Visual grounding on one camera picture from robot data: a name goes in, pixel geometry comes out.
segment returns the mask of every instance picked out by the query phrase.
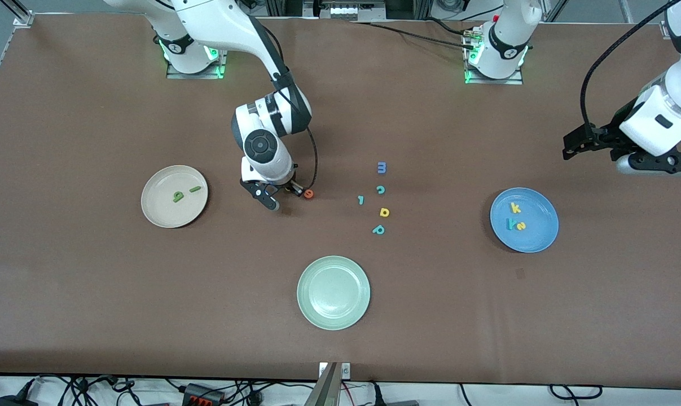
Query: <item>beige plate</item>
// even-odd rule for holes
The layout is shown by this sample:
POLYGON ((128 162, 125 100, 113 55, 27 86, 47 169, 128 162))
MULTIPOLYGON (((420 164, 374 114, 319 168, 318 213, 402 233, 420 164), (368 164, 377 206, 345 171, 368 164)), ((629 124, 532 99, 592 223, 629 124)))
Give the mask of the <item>beige plate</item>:
POLYGON ((207 181, 193 167, 168 166, 155 173, 142 190, 142 212, 152 224, 163 228, 177 228, 193 221, 207 203, 207 181), (197 192, 190 189, 200 187, 197 192), (173 201, 175 193, 183 198, 173 201))

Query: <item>blue plate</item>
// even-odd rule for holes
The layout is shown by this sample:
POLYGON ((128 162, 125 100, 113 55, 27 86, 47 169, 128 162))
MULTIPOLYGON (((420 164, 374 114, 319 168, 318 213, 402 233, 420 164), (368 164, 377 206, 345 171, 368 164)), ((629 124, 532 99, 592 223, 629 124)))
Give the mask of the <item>blue plate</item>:
POLYGON ((490 206, 490 226, 501 242, 529 254, 553 244, 559 234, 559 216, 541 193, 529 188, 510 188, 501 192, 490 206), (520 213, 514 213, 511 205, 517 206, 520 213))

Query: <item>light green plate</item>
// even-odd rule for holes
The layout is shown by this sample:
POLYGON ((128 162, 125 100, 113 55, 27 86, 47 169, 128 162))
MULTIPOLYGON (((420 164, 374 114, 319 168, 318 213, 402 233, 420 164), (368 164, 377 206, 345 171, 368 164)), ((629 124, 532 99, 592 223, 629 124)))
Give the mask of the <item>light green plate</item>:
POLYGON ((371 284, 360 265, 332 255, 308 265, 297 283, 302 315, 325 330, 342 330, 363 317, 371 302, 371 284))

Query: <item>metal mounting plate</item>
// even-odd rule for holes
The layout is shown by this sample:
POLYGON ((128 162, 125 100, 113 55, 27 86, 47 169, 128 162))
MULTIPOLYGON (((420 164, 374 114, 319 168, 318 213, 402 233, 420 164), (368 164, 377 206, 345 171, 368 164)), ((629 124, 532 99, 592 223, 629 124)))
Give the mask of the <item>metal mounting plate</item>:
POLYGON ((222 79, 225 76, 225 64, 227 64, 227 51, 218 51, 219 57, 217 60, 207 65, 207 67, 200 72, 194 74, 185 74, 179 72, 175 67, 167 64, 167 78, 168 79, 222 79))
MULTIPOLYGON (((326 367, 328 367, 328 363, 320 363, 318 376, 321 376, 323 374, 326 367)), ((350 380, 350 363, 342 363, 342 377, 341 378, 345 381, 350 380)))
MULTIPOLYGON (((473 28, 473 31, 479 32, 480 27, 473 28)), ((464 36, 462 37, 462 43, 464 45, 474 46, 477 49, 478 47, 483 46, 482 41, 480 41, 479 38, 467 38, 464 36)), ((476 51, 471 51, 469 49, 463 50, 463 70, 466 83, 483 83, 487 85, 523 85, 521 67, 518 67, 518 69, 516 69, 516 71, 510 77, 506 77, 506 79, 491 79, 490 77, 478 72, 478 69, 468 62, 468 60, 471 58, 471 54, 474 54, 475 52, 476 51)))

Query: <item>white floor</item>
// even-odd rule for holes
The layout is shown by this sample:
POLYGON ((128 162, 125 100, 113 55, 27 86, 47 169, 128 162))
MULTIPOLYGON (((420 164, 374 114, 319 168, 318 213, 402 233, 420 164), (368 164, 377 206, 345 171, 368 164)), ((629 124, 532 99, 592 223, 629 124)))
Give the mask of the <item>white floor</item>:
MULTIPOLYGON (((16 395, 22 386, 32 376, 0 376, 0 396, 16 395)), ((163 379, 158 378, 131 378, 136 381, 133 391, 138 396, 143 406, 153 404, 170 404, 181 406, 182 394, 163 379)), ((185 380, 173 379, 175 385, 187 385, 197 383, 208 388, 218 388, 232 385, 232 381, 217 380, 185 380)), ((352 388, 350 393, 356 406, 373 403, 375 393, 373 385, 365 382, 348 383, 352 388)), ((39 378, 33 384, 28 399, 36 401, 40 406, 54 406, 65 389, 65 383, 57 378, 39 378)), ((383 397, 386 403, 393 401, 416 400, 420 406, 466 406, 461 395, 460 386, 454 383, 380 383, 383 397)), ((469 401, 472 406, 544 406, 562 405, 573 406, 572 401, 562 401, 550 395, 548 386, 536 385, 464 385, 469 401)), ((590 395, 596 389, 574 388, 578 395, 590 395)), ((263 405, 283 406, 288 404, 305 403, 310 389, 303 386, 285 387, 273 385, 263 390, 263 405)), ((557 393, 563 394, 562 388, 557 388, 557 393)), ((90 395, 97 401, 99 406, 112 406, 117 403, 118 394, 111 390, 107 383, 99 383, 92 386, 90 395)), ((65 396, 64 404, 72 405, 72 395, 65 396)), ((603 395, 594 400, 580 400, 580 406, 651 406, 651 405, 681 405, 681 390, 644 390, 630 388, 604 388, 603 395)), ((128 395, 122 396, 118 406, 136 406, 128 395)), ((340 406, 351 406, 347 395, 340 398, 340 406)))

